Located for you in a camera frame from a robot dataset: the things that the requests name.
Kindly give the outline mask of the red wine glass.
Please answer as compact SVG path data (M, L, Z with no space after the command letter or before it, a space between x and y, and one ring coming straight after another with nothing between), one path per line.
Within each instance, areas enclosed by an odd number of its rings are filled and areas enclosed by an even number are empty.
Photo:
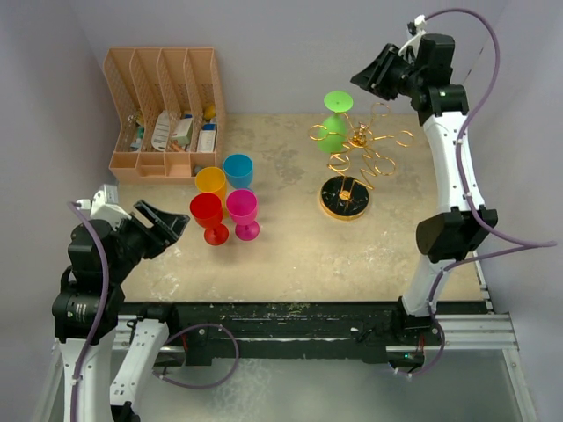
M213 193L199 193L190 202L190 212L204 228L204 240L213 246L224 244L230 235L223 224L223 205Z

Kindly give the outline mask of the yellow wine glass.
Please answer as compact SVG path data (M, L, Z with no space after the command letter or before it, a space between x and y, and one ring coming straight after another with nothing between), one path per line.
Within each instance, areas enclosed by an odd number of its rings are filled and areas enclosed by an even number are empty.
M217 196L223 207L223 213L228 214L225 205L227 194L227 179L222 169L218 167L205 167L195 177L195 185L200 193L213 193Z

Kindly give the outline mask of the green wine glass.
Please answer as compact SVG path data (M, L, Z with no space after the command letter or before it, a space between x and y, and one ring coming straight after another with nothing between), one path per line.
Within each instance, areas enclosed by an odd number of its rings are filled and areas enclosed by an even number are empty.
M353 107L354 101L345 91L331 91L325 95L324 105L332 114L324 120L318 130L318 147L328 154L338 153L346 140L346 113Z

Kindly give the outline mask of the pink wine glass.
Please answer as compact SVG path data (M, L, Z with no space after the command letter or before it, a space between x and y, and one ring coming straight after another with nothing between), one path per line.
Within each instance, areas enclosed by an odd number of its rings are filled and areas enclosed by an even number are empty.
M236 189L226 199L226 207L230 218L235 222L235 234L242 241L252 241L260 233L256 221L258 215L258 198L248 189Z

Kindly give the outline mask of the blue wine glass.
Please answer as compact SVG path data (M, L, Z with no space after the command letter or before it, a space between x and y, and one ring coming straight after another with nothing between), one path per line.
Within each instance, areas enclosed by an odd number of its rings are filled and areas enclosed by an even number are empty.
M248 189L253 179L253 161L244 154L232 154L223 161L223 171L234 189Z

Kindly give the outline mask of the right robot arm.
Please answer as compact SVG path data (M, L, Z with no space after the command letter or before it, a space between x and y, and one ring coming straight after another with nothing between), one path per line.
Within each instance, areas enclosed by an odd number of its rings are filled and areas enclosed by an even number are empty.
M437 184L436 215L420 222L415 239L420 252L411 286L401 296L402 316L391 334L411 344L422 333L419 318L436 311L436 300L455 264L465 261L485 240L483 224L495 226L496 210L486 207L472 169L465 88L452 84L454 39L445 34L413 36L403 47L386 45L377 58L350 81L384 100L406 96L418 113L431 149Z

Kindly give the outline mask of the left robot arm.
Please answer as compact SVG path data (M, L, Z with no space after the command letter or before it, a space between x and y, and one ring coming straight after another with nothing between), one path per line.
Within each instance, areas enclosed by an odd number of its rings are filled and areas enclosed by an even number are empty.
M175 305L146 303L135 318L129 349L116 376L111 355L124 280L181 238L188 215L166 213L144 200L135 215L101 197L69 204L80 223L71 232L69 267L52 305L55 338L64 363L67 421L137 421L139 404L162 345L181 333Z

